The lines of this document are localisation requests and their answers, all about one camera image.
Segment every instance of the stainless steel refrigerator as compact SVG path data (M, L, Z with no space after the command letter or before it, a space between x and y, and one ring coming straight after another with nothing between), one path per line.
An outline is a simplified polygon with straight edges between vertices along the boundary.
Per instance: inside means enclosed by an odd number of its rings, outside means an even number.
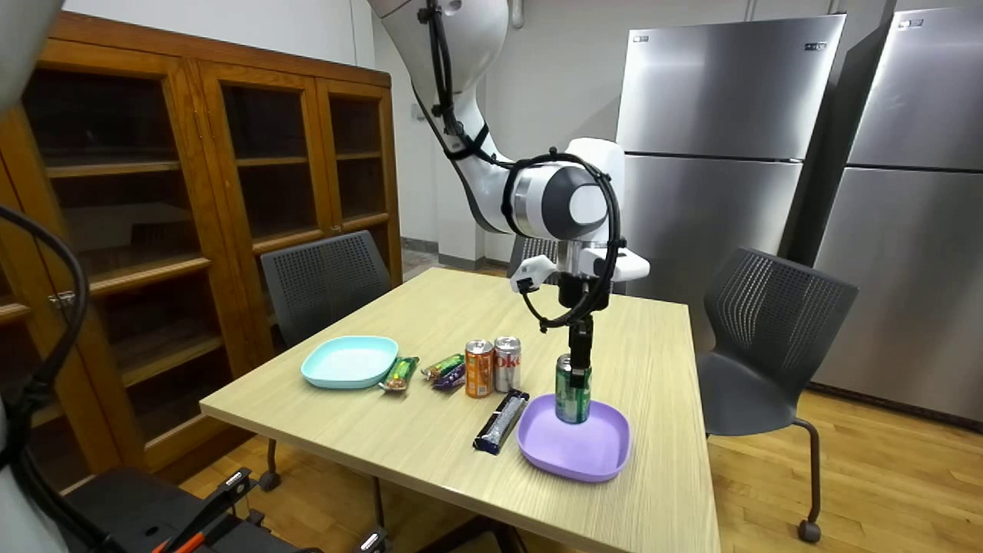
M630 31L619 146L630 294L699 299L738 247L778 251L827 94L841 16Z
M896 11L841 83L813 263L859 294L816 382L983 424L983 5Z

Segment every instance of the red can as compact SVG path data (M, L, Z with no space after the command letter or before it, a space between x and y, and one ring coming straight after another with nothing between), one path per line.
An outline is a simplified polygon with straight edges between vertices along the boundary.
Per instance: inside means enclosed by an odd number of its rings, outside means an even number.
M468 368L465 368L468 397L493 397L496 347L490 341L474 341L468 345L465 356L468 356Z

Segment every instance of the gray office chair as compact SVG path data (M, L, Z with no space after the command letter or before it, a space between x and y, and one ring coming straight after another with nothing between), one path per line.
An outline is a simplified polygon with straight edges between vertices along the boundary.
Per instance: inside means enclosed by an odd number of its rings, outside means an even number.
M811 437L811 510L799 538L819 540L819 432L796 415L856 290L811 267L738 248L704 304L717 347L699 359L704 420L712 437L806 428Z
M260 267L282 347L317 335L390 290L390 270L367 231L267 251ZM278 485L278 440L270 440L260 489ZM363 540L363 550L388 550L380 483L372 485L378 531Z

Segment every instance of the soda can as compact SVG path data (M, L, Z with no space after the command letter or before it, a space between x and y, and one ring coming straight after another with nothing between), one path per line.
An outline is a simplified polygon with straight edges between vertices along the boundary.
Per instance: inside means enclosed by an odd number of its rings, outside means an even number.
M576 368L571 353L556 356L556 418L565 424L590 418L590 368Z
M468 397L493 397L493 375L496 375L496 347L490 341L474 341L465 349L465 391Z
M496 341L496 391L510 392L515 388L515 371L521 362L520 339Z

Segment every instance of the wooden table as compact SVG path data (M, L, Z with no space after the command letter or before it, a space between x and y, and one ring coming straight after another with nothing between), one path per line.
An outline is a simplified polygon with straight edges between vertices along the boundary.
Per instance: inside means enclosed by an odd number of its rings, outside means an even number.
M535 301L558 314L554 290ZM418 377L406 399L302 382L302 359L335 335L397 339L400 353L422 356L422 366L465 349L474 339L515 335L521 391L554 392L565 329L541 335L501 276L428 270L205 397L202 412L562 545L719 550L689 308L610 299L592 323L592 399L625 412L632 428L625 474L603 485L535 470L520 455L515 432L501 455L474 451L469 441L501 397L441 397Z

